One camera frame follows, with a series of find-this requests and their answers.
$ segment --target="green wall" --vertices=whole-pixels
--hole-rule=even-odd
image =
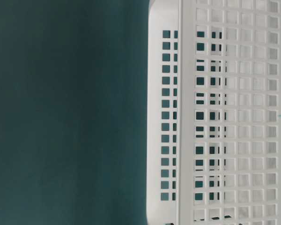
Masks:
[[[0,225],[144,225],[148,0],[0,0]]]

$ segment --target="square hole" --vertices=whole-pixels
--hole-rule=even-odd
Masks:
[[[198,4],[208,4],[208,0],[197,0]]]
[[[249,217],[249,207],[248,206],[240,206],[238,208],[238,216],[240,219]]]
[[[264,90],[263,78],[253,78],[253,90]]]
[[[209,220],[219,220],[220,219],[220,209],[209,209]]]
[[[242,25],[251,26],[252,25],[252,15],[248,13],[242,13]]]
[[[235,170],[235,159],[224,159],[224,170]]]
[[[253,154],[262,154],[264,145],[263,142],[252,142],[252,153]]]
[[[241,45],[240,46],[240,56],[244,58],[251,57],[251,46],[248,45]]]
[[[225,71],[227,73],[236,73],[236,62],[235,61],[226,61],[226,68]]]
[[[277,199],[277,191],[276,189],[268,189],[266,190],[266,200],[274,201]]]
[[[161,181],[161,189],[169,189],[169,182]]]
[[[222,39],[222,33],[222,27],[211,27],[211,38]]]
[[[211,11],[211,21],[222,23],[223,22],[223,11],[213,9]]]
[[[205,60],[196,60],[196,70],[197,71],[205,71],[206,62]]]
[[[239,94],[239,105],[250,105],[250,94]]]
[[[205,43],[197,43],[197,53],[204,54],[206,52]]]
[[[194,205],[202,205],[205,203],[204,200],[205,193],[195,193],[194,194]]]
[[[262,170],[263,169],[263,158],[252,158],[252,169]]]
[[[238,154],[245,155],[250,153],[250,147],[248,142],[239,142],[238,143]]]
[[[254,73],[263,75],[265,71],[265,64],[263,62],[254,62]]]
[[[268,220],[264,223],[265,225],[276,225],[276,220]]]
[[[208,19],[208,10],[204,8],[197,8],[197,21],[206,22]]]
[[[204,120],[204,112],[196,112],[196,120]]]
[[[210,159],[209,160],[209,171],[220,170],[220,160],[219,159]]]
[[[196,146],[196,155],[204,154],[204,147],[203,146]]]
[[[169,100],[162,100],[161,101],[161,105],[162,105],[162,108],[169,108],[170,107],[170,101]]]
[[[222,45],[211,44],[211,55],[222,55]]]
[[[205,221],[205,210],[194,210],[194,221]]]
[[[266,175],[266,183],[268,185],[273,185],[277,183],[277,178],[275,173],[268,173]]]
[[[235,110],[225,110],[224,120],[227,122],[234,122],[236,120]]]
[[[251,63],[249,61],[241,61],[239,63],[239,72],[241,74],[250,74],[251,73]]]
[[[276,95],[268,95],[267,96],[267,105],[268,106],[277,106],[277,96]]]
[[[277,162],[276,158],[266,158],[266,168],[267,169],[276,169],[277,168]]]
[[[196,85],[203,86],[204,85],[204,77],[196,77]]]
[[[168,120],[170,118],[170,112],[162,112],[161,113],[161,118],[163,120]]]
[[[235,186],[235,175],[233,175],[233,174],[224,175],[224,186],[225,187],[234,187]]]
[[[163,38],[170,38],[170,30],[163,30]]]
[[[278,10],[279,10],[278,2],[276,2],[276,1],[269,1],[267,9],[271,13],[278,13]]]
[[[260,94],[253,95],[253,105],[262,106],[264,105],[264,96]]]
[[[225,77],[225,89],[234,90],[236,88],[235,81],[234,77]]]
[[[224,203],[234,203],[235,202],[235,192],[225,191],[224,192]]]
[[[239,192],[239,199],[240,203],[248,203],[249,202],[249,191],[247,190],[240,190]]]
[[[266,0],[256,0],[256,9],[260,11],[265,11]]]
[[[251,89],[251,80],[248,77],[239,78],[239,89],[240,90],[250,90]]]
[[[276,126],[267,127],[267,137],[277,137],[277,127]]]
[[[230,7],[230,8],[237,8],[238,7],[238,0],[227,1],[227,6]]]
[[[196,159],[195,160],[195,171],[203,171],[204,169],[204,160]]]
[[[273,217],[277,215],[275,204],[266,206],[266,215],[268,217]]]
[[[224,219],[235,219],[235,210],[233,207],[224,208]]]
[[[220,186],[220,176],[209,176],[209,187],[219,187]]]
[[[169,50],[170,49],[170,42],[163,42],[163,50]]]
[[[225,105],[235,105],[235,94],[225,94],[224,100]]]
[[[262,186],[263,183],[263,174],[255,173],[252,175],[252,184],[253,186]]]
[[[209,154],[220,154],[220,143],[209,143]]]
[[[203,187],[203,181],[202,180],[196,180],[195,181],[195,188],[202,188]]]
[[[235,138],[235,126],[225,126],[224,127],[224,137]]]
[[[274,32],[268,33],[268,42],[271,44],[278,44],[278,34]]]
[[[279,19],[277,17],[268,16],[267,18],[268,26],[270,28],[278,28],[279,27]]]
[[[266,145],[267,153],[276,153],[277,152],[277,143],[268,142]]]
[[[237,29],[236,28],[231,28],[228,27],[226,29],[226,33],[227,33],[227,40],[237,40]]]
[[[207,38],[207,26],[202,26],[202,25],[197,26],[197,37]]]
[[[163,65],[163,73],[169,73],[170,72],[170,66],[169,65]]]
[[[268,58],[271,60],[277,60],[278,59],[278,49],[268,48]]]
[[[169,170],[161,170],[161,177],[169,177]]]
[[[170,89],[162,88],[162,96],[170,96]]]
[[[170,130],[170,124],[169,123],[162,123],[161,124],[161,130],[162,131],[169,131]]]
[[[223,6],[223,0],[212,0],[212,5],[217,7]]]
[[[170,61],[170,54],[163,53],[163,61]]]
[[[169,158],[161,158],[161,165],[169,165],[170,161]]]
[[[210,71],[211,72],[221,72],[222,71],[222,61],[211,60],[210,61]]]
[[[224,142],[224,154],[235,155],[235,142]]]
[[[253,3],[252,0],[242,0],[242,8],[252,9]]]
[[[266,42],[266,32],[264,30],[255,31],[255,41],[265,43]]]
[[[161,201],[168,201],[169,193],[161,193]]]
[[[264,59],[266,55],[266,49],[262,46],[255,46],[254,48],[254,56],[258,59]]]
[[[250,127],[249,126],[239,126],[238,127],[238,137],[239,138],[249,138],[250,137]]]
[[[268,64],[268,73],[269,75],[278,74],[278,65],[277,64]]]
[[[263,190],[252,190],[252,200],[253,202],[262,202]]]
[[[252,217],[253,218],[263,217],[263,207],[262,207],[262,205],[253,205],[252,206]]]
[[[240,39],[242,41],[252,41],[252,31],[241,29]]]
[[[249,122],[250,121],[250,111],[249,110],[239,110],[238,111],[238,120],[240,122]]]
[[[162,146],[161,147],[161,154],[168,155],[170,152],[170,148],[168,146]]]
[[[226,55],[236,57],[237,56],[237,46],[236,45],[226,45]]]
[[[227,11],[227,23],[237,23],[237,11]]]
[[[220,192],[209,192],[209,204],[220,203]]]
[[[264,121],[264,111],[263,110],[253,110],[253,122],[263,122]]]
[[[266,16],[265,15],[256,15],[256,26],[258,26],[258,27],[266,26]]]
[[[252,127],[252,136],[253,136],[253,138],[262,138],[263,137],[263,126],[253,126]]]
[[[249,185],[249,175],[248,174],[239,174],[238,175],[238,185],[240,187],[245,187]]]
[[[239,158],[238,159],[238,170],[249,169],[249,158]]]

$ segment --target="perforated panel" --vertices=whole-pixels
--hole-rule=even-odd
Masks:
[[[280,225],[281,0],[183,0],[182,34],[181,224]]]
[[[152,1],[148,64],[148,223],[281,225],[281,0]]]

